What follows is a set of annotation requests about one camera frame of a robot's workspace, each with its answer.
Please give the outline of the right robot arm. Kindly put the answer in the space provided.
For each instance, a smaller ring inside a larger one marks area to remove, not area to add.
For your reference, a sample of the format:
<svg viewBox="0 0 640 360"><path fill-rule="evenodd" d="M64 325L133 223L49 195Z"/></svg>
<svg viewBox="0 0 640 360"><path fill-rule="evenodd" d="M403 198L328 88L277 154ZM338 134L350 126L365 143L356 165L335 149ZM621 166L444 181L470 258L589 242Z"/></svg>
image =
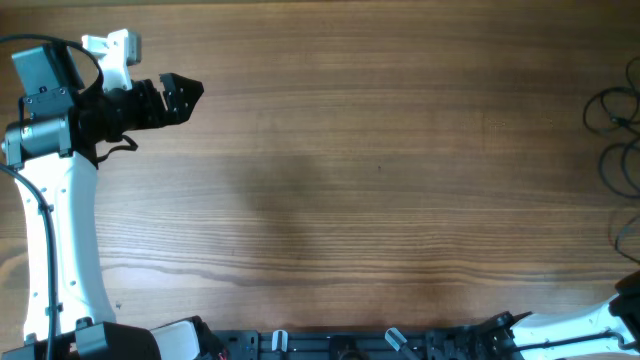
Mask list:
<svg viewBox="0 0 640 360"><path fill-rule="evenodd" d="M567 359L639 354L639 273L608 300L564 314L529 313L482 335L490 359Z"/></svg>

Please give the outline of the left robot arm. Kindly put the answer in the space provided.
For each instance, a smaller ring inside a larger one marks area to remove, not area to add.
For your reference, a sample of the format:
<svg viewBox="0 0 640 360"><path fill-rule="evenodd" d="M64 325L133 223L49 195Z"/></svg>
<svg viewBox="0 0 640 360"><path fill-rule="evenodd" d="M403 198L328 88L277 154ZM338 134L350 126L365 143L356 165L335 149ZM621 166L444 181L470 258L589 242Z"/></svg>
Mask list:
<svg viewBox="0 0 640 360"><path fill-rule="evenodd" d="M134 81L139 38L81 42L38 36L12 57L24 94L1 167L24 207L30 298L24 343L10 359L219 359L224 346L199 318L153 330L119 324L106 293L95 225L101 142L133 151L133 130L186 122L203 85L174 73Z"/></svg>

